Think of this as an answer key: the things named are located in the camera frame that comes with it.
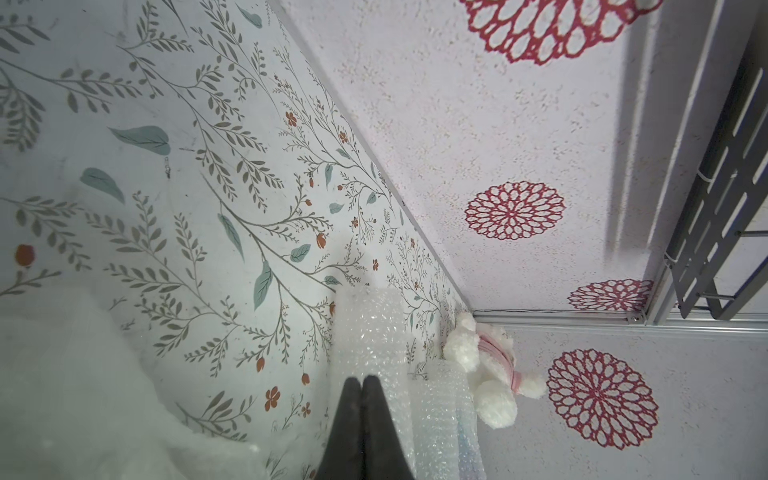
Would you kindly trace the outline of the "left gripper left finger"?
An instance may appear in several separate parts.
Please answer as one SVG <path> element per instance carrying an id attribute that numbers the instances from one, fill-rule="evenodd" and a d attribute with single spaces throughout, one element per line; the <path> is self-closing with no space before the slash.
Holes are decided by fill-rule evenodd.
<path id="1" fill-rule="evenodd" d="M 347 378 L 343 384 L 316 479 L 360 480 L 363 478 L 364 435 L 361 407 L 362 386 L 357 378 Z"/>

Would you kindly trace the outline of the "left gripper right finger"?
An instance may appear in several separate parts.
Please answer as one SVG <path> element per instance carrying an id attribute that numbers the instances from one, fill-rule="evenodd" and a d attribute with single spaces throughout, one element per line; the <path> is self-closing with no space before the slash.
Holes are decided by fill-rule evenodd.
<path id="1" fill-rule="evenodd" d="M 381 381 L 367 376 L 362 385 L 363 478 L 414 480 L 395 428 Z"/>

